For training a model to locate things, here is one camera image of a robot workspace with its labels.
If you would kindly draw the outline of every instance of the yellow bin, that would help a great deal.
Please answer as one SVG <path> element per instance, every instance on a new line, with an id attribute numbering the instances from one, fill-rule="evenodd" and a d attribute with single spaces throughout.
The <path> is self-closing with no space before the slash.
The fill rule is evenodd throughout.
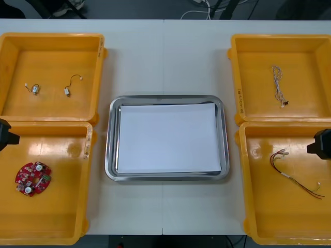
<path id="1" fill-rule="evenodd" d="M 100 34 L 7 33 L 0 37 L 0 118 L 98 122 L 103 60 Z M 65 94 L 68 87 L 71 96 Z M 38 85 L 39 92 L 31 90 Z"/>
<path id="2" fill-rule="evenodd" d="M 331 38 L 234 35 L 231 49 L 238 125 L 244 121 L 331 121 Z M 276 100 L 272 66 L 289 105 Z"/>
<path id="3" fill-rule="evenodd" d="M 245 122 L 236 133 L 243 171 L 246 220 L 244 230 L 258 244 L 331 244 L 331 161 L 307 153 L 314 135 L 330 122 Z M 310 190 L 312 197 L 270 164 Z"/>
<path id="4" fill-rule="evenodd" d="M 87 232 L 86 206 L 93 143 L 87 122 L 9 122 L 18 145 L 0 152 L 0 245 L 70 245 Z M 16 191 L 15 176 L 27 163 L 52 170 L 41 194 Z"/>

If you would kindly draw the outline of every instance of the stainless steel tray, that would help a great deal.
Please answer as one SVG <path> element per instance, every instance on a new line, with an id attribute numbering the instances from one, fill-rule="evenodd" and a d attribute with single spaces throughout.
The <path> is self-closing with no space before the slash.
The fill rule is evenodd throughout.
<path id="1" fill-rule="evenodd" d="M 192 173 L 118 173 L 119 128 L 121 124 L 121 107 L 126 105 L 180 105 L 180 104 L 215 104 L 216 128 L 221 171 Z M 215 96 L 122 96 L 112 101 L 110 105 L 107 147 L 106 174 L 115 181 L 152 181 L 152 180 L 219 180 L 229 172 L 229 151 L 227 132 L 225 129 L 224 108 L 221 100 Z"/>

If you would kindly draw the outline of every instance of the sheet of paper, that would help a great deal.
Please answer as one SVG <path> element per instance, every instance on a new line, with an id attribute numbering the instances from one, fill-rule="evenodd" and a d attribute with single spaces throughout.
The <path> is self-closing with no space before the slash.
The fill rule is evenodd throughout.
<path id="1" fill-rule="evenodd" d="M 219 170 L 213 103 L 121 107 L 119 173 Z"/>

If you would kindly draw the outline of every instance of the white table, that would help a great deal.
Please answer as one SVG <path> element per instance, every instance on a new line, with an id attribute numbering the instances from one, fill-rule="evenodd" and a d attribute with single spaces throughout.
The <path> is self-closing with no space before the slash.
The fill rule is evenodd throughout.
<path id="1" fill-rule="evenodd" d="M 331 21 L 0 20 L 4 32 L 101 33 L 104 63 L 100 124 L 89 187 L 88 234 L 239 235 L 245 218 L 230 37 L 331 34 Z M 135 94 L 210 94 L 225 105 L 231 172 L 223 182 L 119 184 L 104 173 L 109 104 Z"/>

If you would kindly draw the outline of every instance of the circuit board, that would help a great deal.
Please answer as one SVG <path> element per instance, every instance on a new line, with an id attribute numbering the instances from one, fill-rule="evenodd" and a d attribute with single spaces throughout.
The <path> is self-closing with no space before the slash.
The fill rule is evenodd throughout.
<path id="1" fill-rule="evenodd" d="M 41 162 L 24 165 L 16 175 L 16 190 L 26 196 L 42 193 L 51 182 L 52 170 Z"/>

